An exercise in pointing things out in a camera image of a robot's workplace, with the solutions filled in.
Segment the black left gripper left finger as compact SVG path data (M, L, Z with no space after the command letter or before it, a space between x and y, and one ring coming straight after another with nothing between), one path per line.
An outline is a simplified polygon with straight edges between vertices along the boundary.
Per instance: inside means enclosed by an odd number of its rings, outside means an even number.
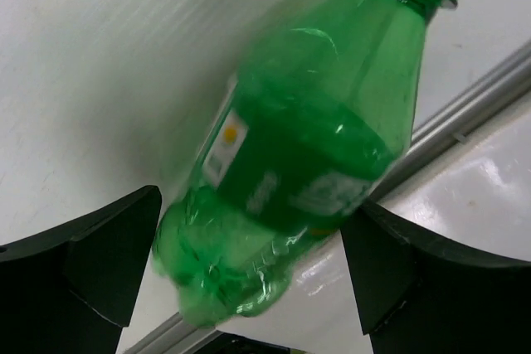
M3 353L114 353L131 321L162 196L145 186L1 247Z

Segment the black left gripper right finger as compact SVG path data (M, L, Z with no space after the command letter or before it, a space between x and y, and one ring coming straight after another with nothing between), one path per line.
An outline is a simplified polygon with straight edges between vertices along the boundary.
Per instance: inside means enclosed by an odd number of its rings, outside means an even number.
M374 352L529 352L529 262L463 245L371 201L341 235Z

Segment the green plastic soda bottle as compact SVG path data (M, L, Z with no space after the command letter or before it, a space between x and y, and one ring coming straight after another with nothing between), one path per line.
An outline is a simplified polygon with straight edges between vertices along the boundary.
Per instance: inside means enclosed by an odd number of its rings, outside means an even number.
M409 149L426 29L457 0L318 0L242 58L153 260L181 316L255 317Z

